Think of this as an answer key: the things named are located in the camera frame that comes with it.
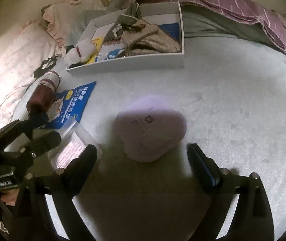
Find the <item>clear plastic label bag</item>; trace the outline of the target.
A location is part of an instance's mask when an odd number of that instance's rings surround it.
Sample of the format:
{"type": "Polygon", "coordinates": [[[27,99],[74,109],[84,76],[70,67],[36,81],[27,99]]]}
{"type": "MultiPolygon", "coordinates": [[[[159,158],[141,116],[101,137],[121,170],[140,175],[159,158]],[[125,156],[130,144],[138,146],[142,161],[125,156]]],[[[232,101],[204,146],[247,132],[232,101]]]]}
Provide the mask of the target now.
{"type": "Polygon", "coordinates": [[[79,158],[87,145],[94,145],[97,149],[97,160],[101,159],[103,152],[99,144],[73,117],[70,117],[57,132],[61,136],[61,143],[47,154],[54,170],[61,167],[66,169],[73,159],[79,158]]]}

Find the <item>white plush dog toy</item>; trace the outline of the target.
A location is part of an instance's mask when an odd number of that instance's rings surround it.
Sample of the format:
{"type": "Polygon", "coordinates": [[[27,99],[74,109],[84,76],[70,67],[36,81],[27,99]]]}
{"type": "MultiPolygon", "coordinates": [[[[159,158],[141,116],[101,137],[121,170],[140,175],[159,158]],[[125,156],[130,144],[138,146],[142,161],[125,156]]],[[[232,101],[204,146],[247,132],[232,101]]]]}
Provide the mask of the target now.
{"type": "Polygon", "coordinates": [[[66,51],[64,62],[67,67],[75,64],[86,63],[94,52],[94,45],[91,39],[86,38],[76,43],[71,49],[66,51]]]}

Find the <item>purple soft pouch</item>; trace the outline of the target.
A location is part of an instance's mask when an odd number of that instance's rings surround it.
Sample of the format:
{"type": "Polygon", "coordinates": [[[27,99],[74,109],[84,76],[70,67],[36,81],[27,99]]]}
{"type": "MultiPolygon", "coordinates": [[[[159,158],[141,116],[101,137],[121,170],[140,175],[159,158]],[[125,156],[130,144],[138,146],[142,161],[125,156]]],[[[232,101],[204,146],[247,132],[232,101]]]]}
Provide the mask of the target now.
{"type": "Polygon", "coordinates": [[[147,163],[176,147],[186,134],[187,124],[167,98],[147,95],[118,113],[115,128],[127,157],[147,163]]]}

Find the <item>yellow sponge pack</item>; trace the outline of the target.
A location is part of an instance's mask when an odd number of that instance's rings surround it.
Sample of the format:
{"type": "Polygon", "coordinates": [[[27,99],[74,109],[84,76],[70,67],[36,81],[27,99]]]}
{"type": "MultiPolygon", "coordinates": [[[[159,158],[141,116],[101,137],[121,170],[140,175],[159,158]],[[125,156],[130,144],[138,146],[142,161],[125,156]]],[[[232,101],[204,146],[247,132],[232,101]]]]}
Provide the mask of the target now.
{"type": "Polygon", "coordinates": [[[99,55],[100,49],[103,45],[103,41],[104,41],[104,37],[98,37],[95,39],[92,39],[91,42],[94,45],[94,52],[91,55],[91,57],[89,58],[89,60],[86,62],[87,64],[91,64],[94,63],[96,60],[96,57],[99,55]]]}

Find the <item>grey plaid slipper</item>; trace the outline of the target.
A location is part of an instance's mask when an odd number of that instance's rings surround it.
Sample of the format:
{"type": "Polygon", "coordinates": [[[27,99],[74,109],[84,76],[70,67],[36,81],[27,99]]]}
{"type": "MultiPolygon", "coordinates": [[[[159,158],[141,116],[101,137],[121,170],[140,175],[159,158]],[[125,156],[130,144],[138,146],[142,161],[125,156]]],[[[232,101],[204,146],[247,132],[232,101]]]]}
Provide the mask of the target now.
{"type": "Polygon", "coordinates": [[[134,2],[130,5],[128,10],[121,14],[114,25],[109,29],[103,42],[111,42],[121,38],[124,31],[129,29],[133,24],[135,24],[139,19],[141,19],[140,5],[134,2]]]}

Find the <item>white cardboard box tray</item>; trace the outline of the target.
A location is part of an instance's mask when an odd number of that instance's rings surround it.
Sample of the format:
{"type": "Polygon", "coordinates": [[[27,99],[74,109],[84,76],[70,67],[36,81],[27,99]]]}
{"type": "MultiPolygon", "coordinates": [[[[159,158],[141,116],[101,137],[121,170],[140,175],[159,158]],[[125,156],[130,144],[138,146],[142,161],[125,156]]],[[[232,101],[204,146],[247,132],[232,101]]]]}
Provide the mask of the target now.
{"type": "Polygon", "coordinates": [[[73,76],[99,72],[180,68],[184,66],[184,30],[179,3],[148,4],[139,7],[141,18],[130,25],[117,40],[105,42],[110,28],[125,10],[111,12],[90,21],[79,41],[97,45],[86,63],[68,66],[73,76]]]}

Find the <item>dark blue printed packet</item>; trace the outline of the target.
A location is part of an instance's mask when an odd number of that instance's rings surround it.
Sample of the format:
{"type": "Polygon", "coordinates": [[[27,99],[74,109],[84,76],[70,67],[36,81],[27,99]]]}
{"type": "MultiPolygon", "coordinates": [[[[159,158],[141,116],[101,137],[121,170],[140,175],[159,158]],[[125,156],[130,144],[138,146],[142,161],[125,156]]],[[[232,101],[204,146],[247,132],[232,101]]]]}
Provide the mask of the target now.
{"type": "Polygon", "coordinates": [[[159,25],[159,28],[176,42],[180,42],[180,28],[178,22],[159,25]]]}

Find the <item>maroon bottle with white cap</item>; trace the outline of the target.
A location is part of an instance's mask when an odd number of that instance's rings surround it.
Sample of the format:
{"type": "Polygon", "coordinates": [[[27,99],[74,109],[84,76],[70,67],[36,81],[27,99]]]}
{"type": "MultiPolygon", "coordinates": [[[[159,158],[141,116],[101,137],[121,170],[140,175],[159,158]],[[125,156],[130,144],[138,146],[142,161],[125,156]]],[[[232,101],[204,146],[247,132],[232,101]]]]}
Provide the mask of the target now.
{"type": "Polygon", "coordinates": [[[47,112],[52,105],[55,93],[60,83],[60,76],[55,71],[48,71],[39,81],[29,101],[27,112],[47,112]]]}

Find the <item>blue eye mask packet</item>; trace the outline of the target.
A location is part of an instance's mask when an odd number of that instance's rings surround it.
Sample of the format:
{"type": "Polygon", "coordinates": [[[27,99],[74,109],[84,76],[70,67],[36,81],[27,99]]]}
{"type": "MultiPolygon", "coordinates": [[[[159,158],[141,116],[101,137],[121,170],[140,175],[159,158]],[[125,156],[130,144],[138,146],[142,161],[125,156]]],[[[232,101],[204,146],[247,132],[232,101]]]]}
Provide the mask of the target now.
{"type": "Polygon", "coordinates": [[[56,93],[54,102],[47,112],[49,120],[44,128],[61,129],[70,117],[79,122],[95,86],[96,82],[92,82],[56,93]]]}

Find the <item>white floral pillow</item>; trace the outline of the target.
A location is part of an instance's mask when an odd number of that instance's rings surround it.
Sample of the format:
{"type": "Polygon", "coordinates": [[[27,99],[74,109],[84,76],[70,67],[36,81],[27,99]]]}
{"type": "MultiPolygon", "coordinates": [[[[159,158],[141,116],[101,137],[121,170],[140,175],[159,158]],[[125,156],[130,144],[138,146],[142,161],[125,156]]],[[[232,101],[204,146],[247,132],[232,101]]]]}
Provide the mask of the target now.
{"type": "Polygon", "coordinates": [[[0,58],[0,128],[10,123],[34,71],[51,58],[56,42],[39,24],[27,25],[0,58]]]}

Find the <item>pink ruffled pillow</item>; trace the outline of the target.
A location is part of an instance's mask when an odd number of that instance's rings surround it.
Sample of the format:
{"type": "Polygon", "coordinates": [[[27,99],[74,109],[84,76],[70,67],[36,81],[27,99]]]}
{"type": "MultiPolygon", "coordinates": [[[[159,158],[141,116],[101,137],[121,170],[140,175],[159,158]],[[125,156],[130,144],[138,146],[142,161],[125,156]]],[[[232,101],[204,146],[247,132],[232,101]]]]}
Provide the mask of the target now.
{"type": "Polygon", "coordinates": [[[55,55],[64,55],[66,47],[74,45],[82,36],[91,21],[91,17],[85,15],[87,12],[101,16],[104,9],[101,0],[62,0],[44,8],[42,18],[56,42],[55,55]]]}

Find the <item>purple striped blanket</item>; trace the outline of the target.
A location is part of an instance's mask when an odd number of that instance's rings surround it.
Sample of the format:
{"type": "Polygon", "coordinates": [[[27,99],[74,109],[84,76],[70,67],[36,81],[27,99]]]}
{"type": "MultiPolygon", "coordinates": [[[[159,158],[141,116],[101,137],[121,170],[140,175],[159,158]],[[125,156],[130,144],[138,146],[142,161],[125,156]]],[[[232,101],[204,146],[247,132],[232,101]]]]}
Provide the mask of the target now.
{"type": "Polygon", "coordinates": [[[181,6],[199,5],[245,25],[261,25],[273,44],[286,53],[286,29],[277,14],[251,0],[135,0],[139,4],[179,2],[181,6]]]}

